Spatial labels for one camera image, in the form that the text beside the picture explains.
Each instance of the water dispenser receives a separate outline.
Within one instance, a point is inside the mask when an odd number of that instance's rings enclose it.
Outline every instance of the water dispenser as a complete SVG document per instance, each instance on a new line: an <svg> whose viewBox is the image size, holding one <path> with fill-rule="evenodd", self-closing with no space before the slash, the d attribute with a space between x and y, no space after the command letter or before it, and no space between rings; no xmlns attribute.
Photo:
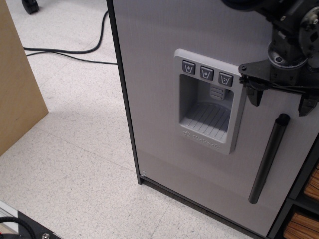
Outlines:
<svg viewBox="0 0 319 239"><path fill-rule="evenodd" d="M178 133L230 154L246 99L238 66L183 49L175 51L174 66Z"/></svg>

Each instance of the black handle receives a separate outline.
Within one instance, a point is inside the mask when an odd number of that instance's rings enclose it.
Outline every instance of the black handle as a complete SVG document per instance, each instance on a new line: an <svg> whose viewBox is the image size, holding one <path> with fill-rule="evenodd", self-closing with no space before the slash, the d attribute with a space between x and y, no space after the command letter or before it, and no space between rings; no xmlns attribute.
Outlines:
<svg viewBox="0 0 319 239"><path fill-rule="evenodd" d="M273 164L280 142L284 136L286 127L290 117L287 114L280 114L276 119L273 130L270 134L263 159L261 160L258 173L249 195L249 202L255 204L258 202L259 196L266 183L268 173Z"/></svg>

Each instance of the stainless steel door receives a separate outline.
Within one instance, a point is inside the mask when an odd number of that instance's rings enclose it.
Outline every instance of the stainless steel door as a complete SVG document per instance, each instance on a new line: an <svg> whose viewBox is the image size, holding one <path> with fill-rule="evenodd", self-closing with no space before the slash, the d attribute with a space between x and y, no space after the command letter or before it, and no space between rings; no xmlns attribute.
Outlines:
<svg viewBox="0 0 319 239"><path fill-rule="evenodd" d="M235 150L223 155L175 131L174 53L234 65L264 60L271 25L217 0L114 0L140 171L266 236L315 137L319 108L298 117L299 95L268 90L247 100ZM257 204L248 201L275 119L291 121Z"/></svg>

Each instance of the dispenser button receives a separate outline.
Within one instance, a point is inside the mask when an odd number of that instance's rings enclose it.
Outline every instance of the dispenser button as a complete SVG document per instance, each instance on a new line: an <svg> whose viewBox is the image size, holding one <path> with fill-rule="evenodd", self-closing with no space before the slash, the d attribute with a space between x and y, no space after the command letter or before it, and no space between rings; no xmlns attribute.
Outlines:
<svg viewBox="0 0 319 239"><path fill-rule="evenodd" d="M220 72L218 77L218 82L231 87L233 85L233 76Z"/></svg>
<svg viewBox="0 0 319 239"><path fill-rule="evenodd" d="M200 67L200 76L201 78L212 81L214 76L214 70L206 67Z"/></svg>
<svg viewBox="0 0 319 239"><path fill-rule="evenodd" d="M183 72L195 75L195 64L188 61L183 61Z"/></svg>

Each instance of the power cord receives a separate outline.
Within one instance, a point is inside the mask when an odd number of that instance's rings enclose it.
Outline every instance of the power cord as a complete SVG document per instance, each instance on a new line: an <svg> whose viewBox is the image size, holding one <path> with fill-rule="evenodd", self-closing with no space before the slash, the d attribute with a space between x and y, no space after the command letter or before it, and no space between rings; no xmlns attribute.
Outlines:
<svg viewBox="0 0 319 239"><path fill-rule="evenodd" d="M117 65L117 63L113 63L113 62L91 61L91 60L81 59L81 58L77 58L77 57L73 57L73 56L65 54L65 53L68 53L68 54L88 54L88 53L94 52L97 49L99 49L100 46L101 46L101 43L102 43L105 19L106 19L108 14L109 14L109 11L106 11L106 13L103 16L100 39L99 39L98 44L95 47L93 47L92 49L84 50L84 51L69 51L69 50L50 49L50 48L29 48L29 47L24 47L24 50L26 50L26 51L38 51L36 53L27 54L27 56L33 56L33 55L44 54L44 53L54 53L54 54L63 55L63 56L66 56L66 57L70 57L72 59L85 61L85 62Z"/></svg>
<svg viewBox="0 0 319 239"><path fill-rule="evenodd" d="M15 218L15 217L0 217L0 223L7 223L7 222L13 222L13 223L20 224L21 226L23 226L29 232L29 234L30 234L32 239L36 239L36 235L34 233L34 230L24 220L22 220L20 218Z"/></svg>

